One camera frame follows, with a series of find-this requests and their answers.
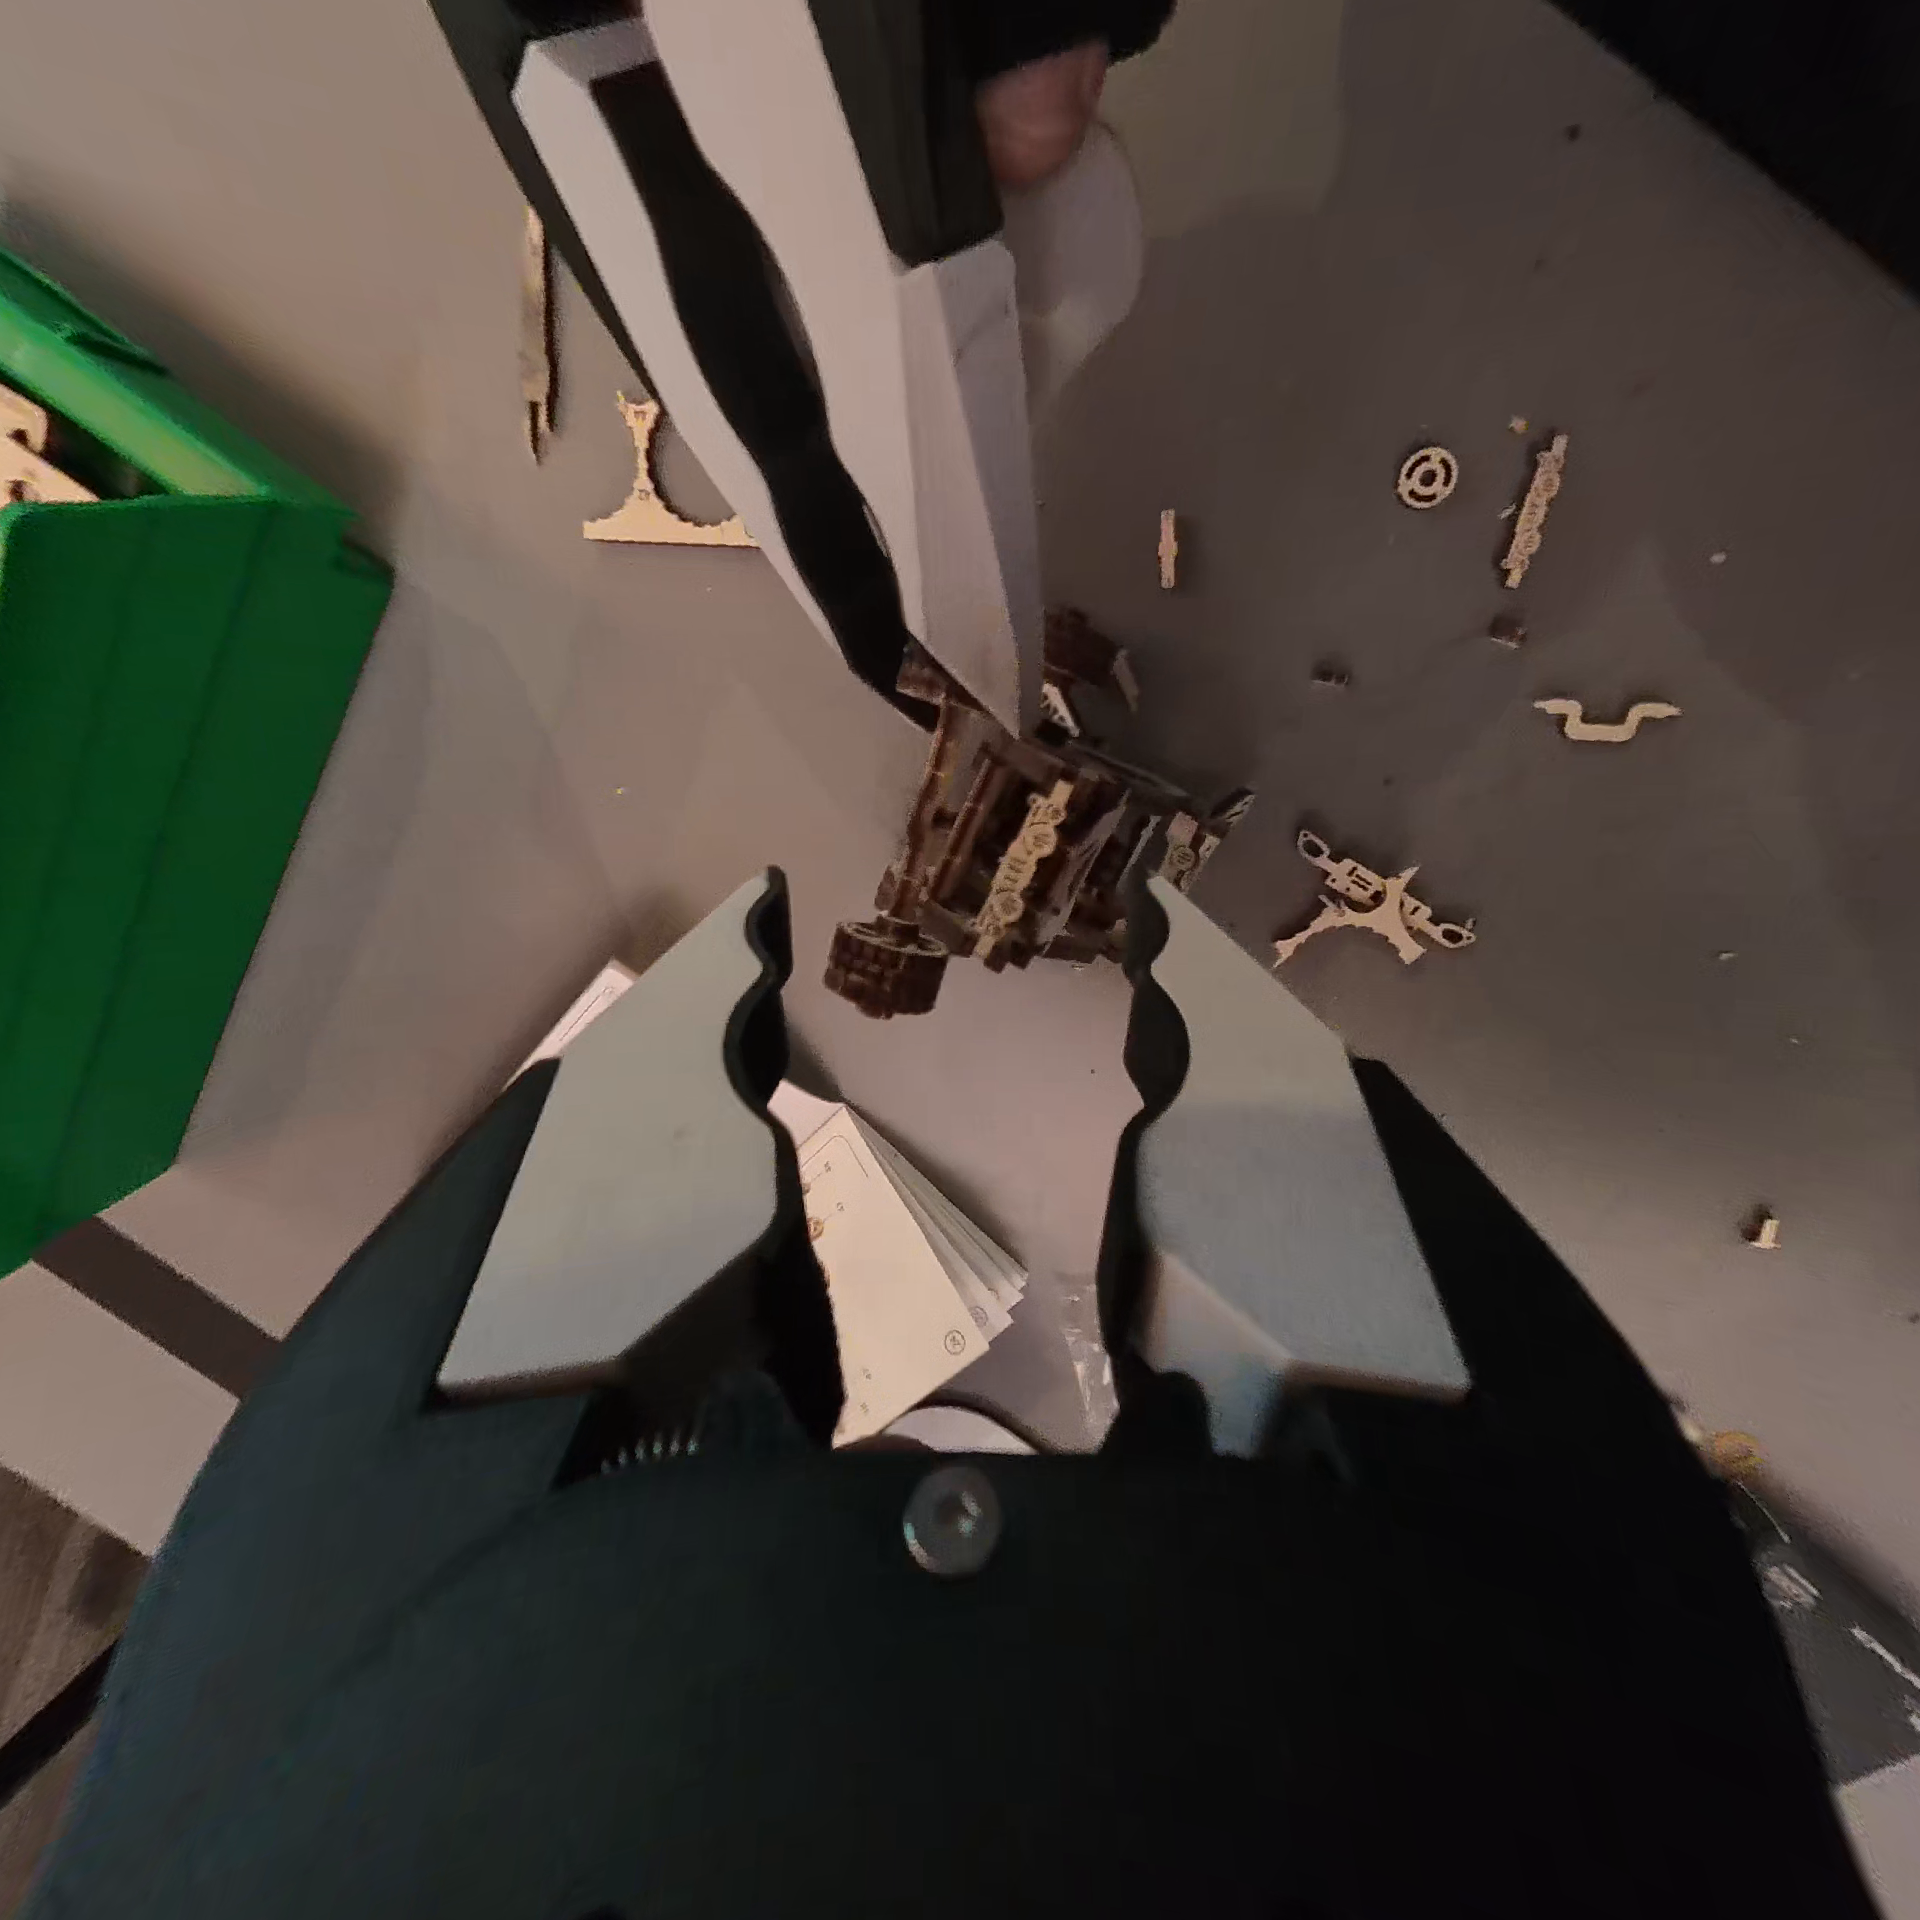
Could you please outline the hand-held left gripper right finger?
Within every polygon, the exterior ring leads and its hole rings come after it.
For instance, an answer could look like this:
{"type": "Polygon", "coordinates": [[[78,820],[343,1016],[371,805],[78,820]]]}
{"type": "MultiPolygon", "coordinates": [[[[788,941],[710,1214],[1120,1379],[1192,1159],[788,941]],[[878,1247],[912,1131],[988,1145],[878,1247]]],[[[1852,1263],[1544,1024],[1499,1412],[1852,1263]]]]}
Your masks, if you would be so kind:
{"type": "Polygon", "coordinates": [[[1290,1392],[1469,1392],[1346,1045],[1165,879],[1130,895],[1124,1071],[1096,1252],[1120,1397],[1196,1386],[1207,1421],[1290,1392]]]}

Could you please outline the branch-shaped plywood scrap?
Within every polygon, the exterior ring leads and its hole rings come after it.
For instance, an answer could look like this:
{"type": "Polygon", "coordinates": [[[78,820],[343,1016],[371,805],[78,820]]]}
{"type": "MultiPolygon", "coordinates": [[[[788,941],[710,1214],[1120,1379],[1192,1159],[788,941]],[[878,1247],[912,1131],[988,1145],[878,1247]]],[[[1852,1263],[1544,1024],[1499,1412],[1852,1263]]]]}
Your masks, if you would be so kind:
{"type": "Polygon", "coordinates": [[[1409,883],[1419,868],[1374,879],[1331,879],[1331,893],[1321,895],[1321,912],[1296,935],[1274,944],[1274,966],[1290,962],[1299,946],[1331,930],[1370,930],[1383,936],[1404,962],[1419,962],[1426,946],[1439,946],[1432,930],[1432,916],[1421,903],[1409,903],[1409,883]]]}

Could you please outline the slotted wooden link bar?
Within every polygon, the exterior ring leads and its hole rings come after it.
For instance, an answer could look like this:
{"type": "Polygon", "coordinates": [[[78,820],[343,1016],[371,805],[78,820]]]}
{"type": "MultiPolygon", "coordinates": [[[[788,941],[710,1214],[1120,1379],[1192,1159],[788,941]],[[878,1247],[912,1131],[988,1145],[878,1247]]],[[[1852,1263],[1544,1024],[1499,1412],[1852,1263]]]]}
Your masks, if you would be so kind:
{"type": "Polygon", "coordinates": [[[1465,952],[1475,944],[1475,921],[1445,921],[1419,897],[1419,867],[1383,874],[1351,856],[1337,856],[1312,831],[1296,832],[1296,854],[1323,874],[1321,908],[1296,935],[1274,944],[1276,962],[1304,944],[1331,930],[1370,930],[1384,941],[1402,962],[1419,962],[1426,952],[1465,952]]]}

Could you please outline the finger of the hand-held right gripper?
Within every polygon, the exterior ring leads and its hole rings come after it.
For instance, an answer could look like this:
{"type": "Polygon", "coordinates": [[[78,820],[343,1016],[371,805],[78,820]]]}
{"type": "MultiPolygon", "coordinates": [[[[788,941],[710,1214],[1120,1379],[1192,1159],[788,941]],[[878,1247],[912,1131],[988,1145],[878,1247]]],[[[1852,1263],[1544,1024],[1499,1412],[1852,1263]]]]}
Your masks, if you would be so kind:
{"type": "Polygon", "coordinates": [[[1031,726],[1039,499],[1004,208],[924,264],[891,253],[810,4],[646,4],[646,29],[781,270],[908,633],[1005,733],[1031,726]]]}
{"type": "Polygon", "coordinates": [[[698,147],[644,12],[527,44],[514,112],[659,401],[850,672],[898,712],[913,640],[771,253],[698,147]]]}

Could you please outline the plywood scrap sheet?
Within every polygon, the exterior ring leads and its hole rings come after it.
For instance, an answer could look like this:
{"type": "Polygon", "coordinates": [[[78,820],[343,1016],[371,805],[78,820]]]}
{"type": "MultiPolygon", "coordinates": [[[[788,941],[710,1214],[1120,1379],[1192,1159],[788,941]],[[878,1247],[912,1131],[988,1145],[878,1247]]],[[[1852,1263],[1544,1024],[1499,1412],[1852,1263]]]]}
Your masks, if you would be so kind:
{"type": "Polygon", "coordinates": [[[656,400],[619,394],[621,423],[634,442],[634,484],[628,499],[602,521],[589,521],[580,536],[589,542],[659,546],[659,548],[758,548],[742,516],[689,521],[659,494],[656,484],[656,430],[662,410],[656,400]]]}

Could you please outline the assembly instruction booklet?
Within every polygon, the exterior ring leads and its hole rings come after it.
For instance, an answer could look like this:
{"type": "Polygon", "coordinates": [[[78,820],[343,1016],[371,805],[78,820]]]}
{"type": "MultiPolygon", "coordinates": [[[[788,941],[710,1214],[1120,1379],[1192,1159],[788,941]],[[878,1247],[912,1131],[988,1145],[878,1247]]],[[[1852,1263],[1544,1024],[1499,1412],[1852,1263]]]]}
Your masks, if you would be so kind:
{"type": "MultiPolygon", "coordinates": [[[[597,981],[619,990],[634,972],[614,957],[589,972],[522,1069],[597,981]]],[[[797,1150],[807,1237],[830,1286],[843,1359],[845,1407],[830,1448],[875,1442],[882,1427],[936,1401],[991,1351],[1008,1328],[1030,1274],[903,1164],[850,1105],[797,1092],[784,1075],[771,1094],[771,1115],[797,1150]]],[[[761,1371],[735,1371],[689,1421],[665,1427],[646,1425],[623,1386],[586,1387],[611,1401],[608,1461],[636,1464],[716,1448],[720,1433],[737,1425],[732,1393],[753,1379],[779,1392],[761,1371]]]]}

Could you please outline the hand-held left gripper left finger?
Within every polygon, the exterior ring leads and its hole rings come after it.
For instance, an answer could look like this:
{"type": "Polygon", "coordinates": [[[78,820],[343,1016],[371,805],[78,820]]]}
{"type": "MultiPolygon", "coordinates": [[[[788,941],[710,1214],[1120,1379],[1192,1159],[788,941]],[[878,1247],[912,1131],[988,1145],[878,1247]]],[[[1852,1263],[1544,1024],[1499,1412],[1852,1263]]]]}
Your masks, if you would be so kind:
{"type": "Polygon", "coordinates": [[[788,879],[761,868],[644,972],[597,981],[528,1058],[514,1092],[537,1092],[540,1116],[438,1387],[623,1386],[665,1427],[761,1371],[832,1439],[843,1355],[771,1115],[791,946],[788,879]]]}

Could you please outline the green plastic bin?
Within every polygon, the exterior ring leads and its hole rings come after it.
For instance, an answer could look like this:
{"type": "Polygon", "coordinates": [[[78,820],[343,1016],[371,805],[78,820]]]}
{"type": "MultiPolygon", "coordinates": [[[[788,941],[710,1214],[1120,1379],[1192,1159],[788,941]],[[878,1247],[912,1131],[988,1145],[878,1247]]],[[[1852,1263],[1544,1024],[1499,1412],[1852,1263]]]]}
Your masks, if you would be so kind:
{"type": "Polygon", "coordinates": [[[2,256],[2,1274],[165,1176],[396,587],[356,513],[2,256]]]}

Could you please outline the wooden model buggy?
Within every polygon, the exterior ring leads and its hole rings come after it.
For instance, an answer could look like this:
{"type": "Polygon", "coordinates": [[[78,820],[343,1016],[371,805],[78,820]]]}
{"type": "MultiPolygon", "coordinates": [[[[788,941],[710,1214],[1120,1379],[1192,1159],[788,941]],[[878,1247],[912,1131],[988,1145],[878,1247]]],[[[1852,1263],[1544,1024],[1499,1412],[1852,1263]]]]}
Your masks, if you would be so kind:
{"type": "Polygon", "coordinates": [[[1192,893],[1253,790],[1198,805],[1077,737],[1023,737],[944,700],[875,912],[830,936],[823,984],[870,1020],[927,1016],[948,962],[1116,962],[1140,879],[1192,893]]]}

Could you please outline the pale plywood parts sheet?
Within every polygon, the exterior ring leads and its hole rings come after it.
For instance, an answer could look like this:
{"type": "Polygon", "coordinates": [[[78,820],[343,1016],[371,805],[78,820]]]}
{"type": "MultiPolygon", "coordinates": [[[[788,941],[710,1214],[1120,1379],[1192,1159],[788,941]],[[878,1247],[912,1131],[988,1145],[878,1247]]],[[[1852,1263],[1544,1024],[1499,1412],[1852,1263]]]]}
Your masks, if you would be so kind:
{"type": "Polygon", "coordinates": [[[59,417],[2,384],[2,506],[82,506],[97,494],[51,462],[59,417]]]}

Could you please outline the person's right hand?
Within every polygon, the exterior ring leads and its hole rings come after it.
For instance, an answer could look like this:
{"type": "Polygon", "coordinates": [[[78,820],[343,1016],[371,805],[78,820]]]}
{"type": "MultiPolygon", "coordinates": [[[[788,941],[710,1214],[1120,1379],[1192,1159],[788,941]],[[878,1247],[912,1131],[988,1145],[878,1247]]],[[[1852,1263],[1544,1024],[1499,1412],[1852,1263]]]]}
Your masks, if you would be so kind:
{"type": "Polygon", "coordinates": [[[1081,38],[977,85],[972,107],[996,185],[1031,189],[1070,165],[1096,119],[1107,68],[1107,44],[1081,38]]]}

